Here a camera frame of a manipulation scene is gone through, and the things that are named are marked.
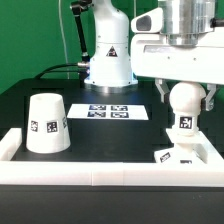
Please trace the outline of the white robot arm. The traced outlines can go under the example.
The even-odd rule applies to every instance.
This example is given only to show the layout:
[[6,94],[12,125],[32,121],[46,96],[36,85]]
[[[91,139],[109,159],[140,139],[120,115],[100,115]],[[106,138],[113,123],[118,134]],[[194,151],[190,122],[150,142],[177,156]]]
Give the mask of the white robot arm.
[[158,7],[129,20],[111,0],[92,0],[96,50],[89,87],[120,91],[150,77],[165,101],[168,80],[205,83],[204,108],[224,85],[224,19],[216,0],[158,0]]

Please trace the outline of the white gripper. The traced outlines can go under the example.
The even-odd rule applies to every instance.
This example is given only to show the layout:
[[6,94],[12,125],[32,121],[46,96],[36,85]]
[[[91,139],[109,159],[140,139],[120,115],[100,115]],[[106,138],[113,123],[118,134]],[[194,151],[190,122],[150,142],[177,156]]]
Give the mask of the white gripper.
[[168,104],[170,90],[165,80],[207,83],[202,110],[214,108],[216,84],[224,85],[224,31],[202,35],[195,47],[177,47],[159,34],[137,34],[131,41],[131,66],[136,76],[160,78],[155,85],[161,102]]

